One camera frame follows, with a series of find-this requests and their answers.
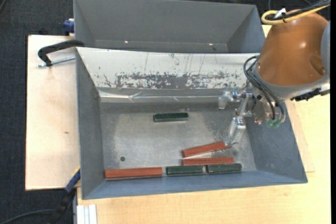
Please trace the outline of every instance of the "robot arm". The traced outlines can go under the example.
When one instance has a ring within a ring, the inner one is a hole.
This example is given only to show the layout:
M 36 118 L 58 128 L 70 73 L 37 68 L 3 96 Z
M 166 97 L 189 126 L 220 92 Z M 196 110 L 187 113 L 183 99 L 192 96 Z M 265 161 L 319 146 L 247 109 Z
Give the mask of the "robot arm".
M 244 117 L 277 128 L 286 118 L 284 101 L 330 92 L 330 21 L 316 13 L 328 5 L 330 0 L 323 0 L 306 12 L 282 14 L 274 20 L 262 17 L 272 27 L 260 55 L 244 64 L 247 87 L 240 94 L 223 95 L 227 100 L 234 95 L 240 99 L 227 144 L 239 142 L 246 128 Z

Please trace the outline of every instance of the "wooden table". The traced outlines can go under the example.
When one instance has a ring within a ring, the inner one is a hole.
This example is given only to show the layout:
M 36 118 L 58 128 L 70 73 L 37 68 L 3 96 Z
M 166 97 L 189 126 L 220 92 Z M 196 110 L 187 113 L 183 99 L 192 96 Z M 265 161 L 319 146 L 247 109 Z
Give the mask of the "wooden table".
M 28 38 L 26 190 L 64 188 L 79 166 L 75 62 L 36 67 L 39 48 L 68 38 Z M 76 202 L 96 204 L 99 224 L 330 223 L 330 96 L 287 108 L 307 184 L 95 200 L 82 200 L 78 187 Z

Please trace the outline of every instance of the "yellow cable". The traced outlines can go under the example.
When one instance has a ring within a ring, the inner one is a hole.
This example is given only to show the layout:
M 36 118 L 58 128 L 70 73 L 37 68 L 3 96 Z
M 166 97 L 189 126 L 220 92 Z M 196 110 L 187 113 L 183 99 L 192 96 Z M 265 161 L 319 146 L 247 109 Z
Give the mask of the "yellow cable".
M 298 18 L 301 18 L 303 16 L 306 16 L 308 14 L 317 12 L 317 11 L 319 11 L 319 10 L 325 8 L 325 7 L 328 7 L 328 6 L 330 6 L 330 5 L 326 5 L 326 6 L 322 6 L 322 7 L 318 7 L 318 8 L 308 10 L 308 11 L 300 13 L 298 15 L 294 15 L 292 17 L 286 18 L 285 21 L 282 20 L 281 18 L 279 18 L 278 20 L 268 20 L 268 19 L 266 19 L 266 16 L 271 15 L 271 14 L 275 15 L 275 14 L 278 13 L 277 10 L 269 10 L 261 16 L 261 21 L 265 25 L 278 25 L 278 24 L 288 23 L 288 22 L 291 22 L 291 21 L 296 20 Z

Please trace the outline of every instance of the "red block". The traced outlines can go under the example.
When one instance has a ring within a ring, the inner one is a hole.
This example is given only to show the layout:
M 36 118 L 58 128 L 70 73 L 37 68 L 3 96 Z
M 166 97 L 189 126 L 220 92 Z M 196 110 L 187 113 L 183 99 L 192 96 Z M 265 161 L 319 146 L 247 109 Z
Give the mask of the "red block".
M 211 151 L 219 151 L 219 150 L 224 150 L 226 148 L 230 148 L 231 146 L 225 145 L 223 142 L 216 142 L 213 144 L 208 144 L 208 145 L 203 145 L 203 146 L 198 146 L 198 147 L 192 147 L 188 148 L 186 150 L 182 151 L 182 156 L 184 158 L 190 157 L 193 155 L 198 155 L 198 154 L 203 154 Z
M 162 167 L 105 170 L 106 179 L 159 177 L 162 174 Z
M 233 157 L 190 158 L 190 159 L 183 159 L 182 165 L 231 164 L 234 162 L 235 161 Z

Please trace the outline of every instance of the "green connector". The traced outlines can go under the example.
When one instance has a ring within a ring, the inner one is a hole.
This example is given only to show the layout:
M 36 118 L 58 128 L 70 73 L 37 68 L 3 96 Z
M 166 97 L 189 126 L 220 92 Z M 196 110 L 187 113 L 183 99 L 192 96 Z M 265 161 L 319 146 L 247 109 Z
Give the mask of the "green connector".
M 188 120 L 188 113 L 163 113 L 155 114 L 153 116 L 154 122 L 170 122 L 170 121 L 186 121 Z
M 242 165 L 240 163 L 233 164 L 213 164 L 207 165 L 206 171 L 209 174 L 227 174 L 227 173 L 236 173 L 242 171 Z
M 267 126 L 268 126 L 268 127 L 273 126 L 273 124 L 275 123 L 275 121 L 276 121 L 276 120 L 268 120 L 268 121 L 267 121 Z
M 277 120 L 274 124 L 273 124 L 273 127 L 276 129 L 280 126 L 280 124 L 282 123 L 281 120 Z
M 203 175 L 203 165 L 187 165 L 187 166 L 168 166 L 166 167 L 168 176 L 193 176 Z

